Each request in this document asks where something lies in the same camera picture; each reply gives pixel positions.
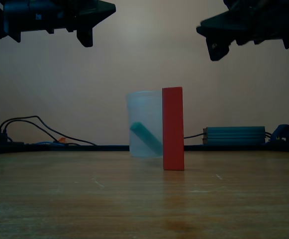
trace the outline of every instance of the red block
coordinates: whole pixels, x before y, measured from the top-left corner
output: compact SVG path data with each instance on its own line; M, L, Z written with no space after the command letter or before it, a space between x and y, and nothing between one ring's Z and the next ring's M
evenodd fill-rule
M163 88L163 168L184 170L183 90Z

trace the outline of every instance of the beige wall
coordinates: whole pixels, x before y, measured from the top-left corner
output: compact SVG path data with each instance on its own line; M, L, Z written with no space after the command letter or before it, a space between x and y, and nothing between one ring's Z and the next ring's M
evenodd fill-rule
M40 115L98 144L127 144L125 95L183 86L185 135L207 126L289 124L289 50L282 41L236 43L211 62L195 27L226 10L221 0L111 0L117 13L94 28L94 47L57 30L0 40L0 122ZM15 123L14 140L49 140ZM200 139L186 144L201 143Z

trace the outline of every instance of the plastic cup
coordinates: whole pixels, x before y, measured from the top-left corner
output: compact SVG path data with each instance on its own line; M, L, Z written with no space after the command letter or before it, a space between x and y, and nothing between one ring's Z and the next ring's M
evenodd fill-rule
M162 91L127 95L132 157L162 157Z

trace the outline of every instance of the electrical wire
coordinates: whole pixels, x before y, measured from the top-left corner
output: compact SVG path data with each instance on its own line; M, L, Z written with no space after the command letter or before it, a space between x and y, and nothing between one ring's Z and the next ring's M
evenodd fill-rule
M33 143L33 145L42 145L42 144L50 144L50 145L56 145L56 146L64 146L62 143L54 143L54 142L49 142L49 141L39 142L39 143Z
M84 142L84 143L89 143L92 144L94 146L97 146L95 143L89 142L89 141L85 141L85 140L81 140L81 139L77 139L77 138L73 138L73 137L69 137L64 135L63 133L59 133L58 131L55 131L54 129L50 128L48 125L45 124L45 122L39 117L39 116L28 116L28 117L18 117L18 118L12 118L12 119L7 119L5 120L3 123L1 123L0 125L0 129L4 126L5 123L12 121L12 120L24 120L24 119L31 119L31 118L37 118L39 119L39 121L49 130L53 131L54 133L57 133L65 138L69 138L75 141L79 141L79 142Z
M205 134L204 133L200 133L200 134L197 134L197 135L194 135L194 136L184 137L184 139L195 138L195 137L199 137L199 136L202 136L202 135L205 135Z
M43 128L39 127L39 126L36 125L35 123L30 122L30 121L27 121L27 120L15 119L15 120L9 121L9 122L6 124L6 126L5 126L5 128L4 128L4 131L5 131L5 130L7 131L7 127L8 127L11 123L13 123L13 122L26 122L26 123L30 123L30 124L32 124L33 126L36 126L37 128L39 128L41 131L44 131L44 132L45 132L46 134L48 134L54 141L57 142L57 139L56 139L54 136L52 136L50 133L48 133L46 130L44 130Z
M75 146L81 146L81 145L78 144L78 143L64 143L64 145L75 145Z

